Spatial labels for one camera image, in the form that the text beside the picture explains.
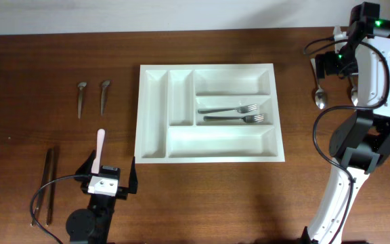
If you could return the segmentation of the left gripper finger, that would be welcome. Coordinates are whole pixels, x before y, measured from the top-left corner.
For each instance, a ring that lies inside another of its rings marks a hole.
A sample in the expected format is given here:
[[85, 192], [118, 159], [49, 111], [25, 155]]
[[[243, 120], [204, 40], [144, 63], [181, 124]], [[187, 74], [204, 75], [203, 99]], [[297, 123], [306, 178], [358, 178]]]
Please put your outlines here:
[[81, 175], [90, 175], [93, 161], [96, 157], [96, 150], [93, 150], [87, 160], [75, 171], [76, 181], [83, 181]]
[[137, 188], [138, 188], [138, 179], [137, 179], [137, 172], [135, 168], [135, 157], [133, 157], [131, 162], [131, 171], [129, 174], [129, 194], [136, 194]]

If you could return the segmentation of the metal fork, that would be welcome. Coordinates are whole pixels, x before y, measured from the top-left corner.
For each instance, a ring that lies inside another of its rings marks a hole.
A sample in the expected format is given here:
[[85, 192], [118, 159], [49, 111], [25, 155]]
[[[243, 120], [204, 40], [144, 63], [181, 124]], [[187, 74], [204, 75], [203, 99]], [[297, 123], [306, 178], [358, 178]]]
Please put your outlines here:
[[257, 104], [249, 104], [246, 106], [238, 106], [233, 108], [199, 108], [198, 113], [199, 114], [210, 114], [210, 113], [220, 113], [220, 112], [227, 112], [227, 111], [235, 111], [240, 114], [246, 114], [252, 111], [255, 111], [258, 109]]
[[265, 115], [246, 115], [243, 117], [213, 117], [213, 116], [204, 116], [203, 120], [206, 122], [213, 121], [243, 121], [245, 123], [258, 123], [265, 120]]

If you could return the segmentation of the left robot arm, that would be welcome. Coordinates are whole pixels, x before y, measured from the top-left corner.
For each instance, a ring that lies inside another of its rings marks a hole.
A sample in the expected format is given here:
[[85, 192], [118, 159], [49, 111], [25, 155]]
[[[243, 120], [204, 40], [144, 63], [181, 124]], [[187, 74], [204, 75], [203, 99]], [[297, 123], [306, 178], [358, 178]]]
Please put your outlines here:
[[66, 221], [66, 232], [71, 243], [106, 243], [117, 200], [126, 200], [137, 192], [138, 180], [135, 159], [131, 162], [128, 187], [119, 186], [121, 170], [103, 165], [97, 174], [93, 173], [93, 150], [88, 159], [75, 171], [81, 190], [90, 196], [85, 209], [72, 212]]

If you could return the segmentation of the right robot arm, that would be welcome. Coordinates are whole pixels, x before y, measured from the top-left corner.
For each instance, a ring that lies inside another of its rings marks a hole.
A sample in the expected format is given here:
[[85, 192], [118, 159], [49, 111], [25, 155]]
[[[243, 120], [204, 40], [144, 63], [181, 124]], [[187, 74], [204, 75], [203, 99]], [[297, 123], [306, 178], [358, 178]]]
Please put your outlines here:
[[390, 155], [390, 20], [380, 17], [380, 5], [363, 2], [351, 10], [346, 31], [339, 27], [325, 39], [326, 46], [309, 53], [314, 76], [358, 78], [357, 104], [333, 106], [352, 110], [351, 116], [332, 133], [330, 177], [318, 211], [303, 229], [299, 243], [341, 243], [351, 206], [374, 170]]

